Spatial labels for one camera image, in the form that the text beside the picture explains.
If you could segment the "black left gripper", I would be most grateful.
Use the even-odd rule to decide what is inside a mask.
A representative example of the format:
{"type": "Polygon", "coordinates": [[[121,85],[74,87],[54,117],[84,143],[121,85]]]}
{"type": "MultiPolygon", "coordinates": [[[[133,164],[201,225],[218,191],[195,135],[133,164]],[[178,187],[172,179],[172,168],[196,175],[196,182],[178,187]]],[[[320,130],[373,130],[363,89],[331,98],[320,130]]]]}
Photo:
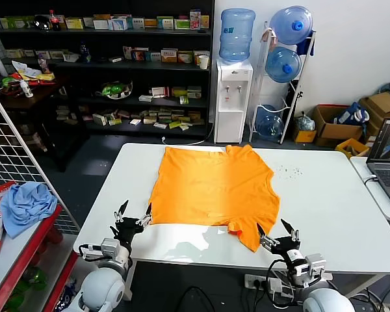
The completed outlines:
{"type": "Polygon", "coordinates": [[[110,229],[113,232],[114,239],[118,240],[121,246],[130,250],[133,237],[136,234],[142,233],[144,226],[150,224],[152,220],[152,214],[150,203],[146,210],[146,214],[142,218],[137,219],[127,217],[123,219],[123,215],[128,203],[129,200],[126,200],[120,206],[120,208],[114,212],[115,226],[111,226],[110,229]]]}

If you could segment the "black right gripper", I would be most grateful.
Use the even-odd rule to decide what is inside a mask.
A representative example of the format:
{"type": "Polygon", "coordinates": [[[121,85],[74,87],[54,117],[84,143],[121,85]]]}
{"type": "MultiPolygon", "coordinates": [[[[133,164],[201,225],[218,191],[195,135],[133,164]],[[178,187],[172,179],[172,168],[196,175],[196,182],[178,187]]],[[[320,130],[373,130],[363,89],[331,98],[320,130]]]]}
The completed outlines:
{"type": "Polygon", "coordinates": [[[280,255],[284,260],[298,260],[302,258],[300,249],[299,230],[294,229],[290,223],[281,219],[281,223],[290,235],[290,237],[280,237],[273,239],[269,237],[259,223],[257,229],[259,232],[259,242],[265,249],[270,249],[274,255],[280,255]]]}

